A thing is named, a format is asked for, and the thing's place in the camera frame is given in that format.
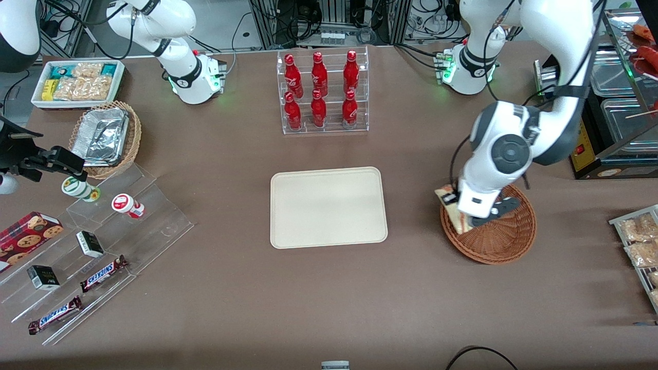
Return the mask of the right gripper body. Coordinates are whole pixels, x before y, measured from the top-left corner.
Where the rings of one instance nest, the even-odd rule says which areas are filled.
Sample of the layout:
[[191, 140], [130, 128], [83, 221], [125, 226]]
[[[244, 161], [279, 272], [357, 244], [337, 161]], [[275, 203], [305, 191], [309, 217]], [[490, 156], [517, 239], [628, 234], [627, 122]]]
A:
[[1, 117], [1, 172], [7, 173], [10, 167], [17, 165], [27, 156], [27, 145], [24, 139], [13, 139], [11, 134], [25, 134], [24, 128]]

